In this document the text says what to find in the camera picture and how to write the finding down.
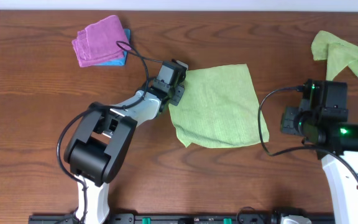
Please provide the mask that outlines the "light green cloth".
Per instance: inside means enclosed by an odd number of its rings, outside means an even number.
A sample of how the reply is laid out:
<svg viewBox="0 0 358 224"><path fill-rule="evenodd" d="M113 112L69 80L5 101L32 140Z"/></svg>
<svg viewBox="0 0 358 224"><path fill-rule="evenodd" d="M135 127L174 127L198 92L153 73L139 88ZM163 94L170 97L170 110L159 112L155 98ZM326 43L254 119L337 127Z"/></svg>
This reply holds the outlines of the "light green cloth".
<svg viewBox="0 0 358 224"><path fill-rule="evenodd" d="M190 70L183 84L185 92L169 112L185 147L234 148L269 140L246 64Z"/></svg>

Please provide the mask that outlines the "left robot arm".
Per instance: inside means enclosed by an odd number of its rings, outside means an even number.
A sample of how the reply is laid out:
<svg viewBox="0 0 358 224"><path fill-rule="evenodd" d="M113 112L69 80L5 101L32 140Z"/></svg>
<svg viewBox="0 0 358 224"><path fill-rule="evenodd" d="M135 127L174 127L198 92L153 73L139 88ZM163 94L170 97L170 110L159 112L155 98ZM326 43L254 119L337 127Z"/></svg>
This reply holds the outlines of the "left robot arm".
<svg viewBox="0 0 358 224"><path fill-rule="evenodd" d="M152 86L144 85L122 103L94 102L74 118L79 125L64 152L57 146L57 157L60 164L69 164L66 173L78 184L77 223L108 219L109 184L124 163L135 129L155 119L168 104L176 106L184 92L182 82L154 78Z"/></svg>

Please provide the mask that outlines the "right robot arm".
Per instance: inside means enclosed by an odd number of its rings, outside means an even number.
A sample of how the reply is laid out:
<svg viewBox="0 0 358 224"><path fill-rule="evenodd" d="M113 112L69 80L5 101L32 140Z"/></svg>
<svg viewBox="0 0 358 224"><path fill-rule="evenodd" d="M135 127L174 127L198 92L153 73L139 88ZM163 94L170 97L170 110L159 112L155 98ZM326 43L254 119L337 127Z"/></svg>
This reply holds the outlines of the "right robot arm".
<svg viewBox="0 0 358 224"><path fill-rule="evenodd" d="M303 137L329 183L336 223L358 223L358 124L342 106L287 107L280 130Z"/></svg>

